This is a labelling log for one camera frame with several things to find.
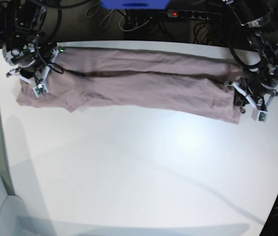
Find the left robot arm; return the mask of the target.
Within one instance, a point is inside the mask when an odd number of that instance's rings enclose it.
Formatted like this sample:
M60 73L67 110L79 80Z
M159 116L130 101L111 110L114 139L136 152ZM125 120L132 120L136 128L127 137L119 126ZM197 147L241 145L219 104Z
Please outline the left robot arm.
M269 101L278 95L278 16L266 0L226 0L224 4L234 15L234 23L227 35L228 48L235 61L242 67L244 77L234 83L236 106L252 105L266 111ZM243 62L235 52L239 28L247 34L248 44L257 51L260 60L255 64Z

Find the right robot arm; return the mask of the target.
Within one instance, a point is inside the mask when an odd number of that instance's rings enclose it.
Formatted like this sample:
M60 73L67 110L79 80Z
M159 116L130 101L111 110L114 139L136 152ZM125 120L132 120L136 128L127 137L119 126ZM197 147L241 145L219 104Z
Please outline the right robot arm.
M57 10L54 30L45 37L43 25L47 8L30 0L11 0L4 15L2 54L12 73L34 72L56 58L54 37L60 28L62 10Z

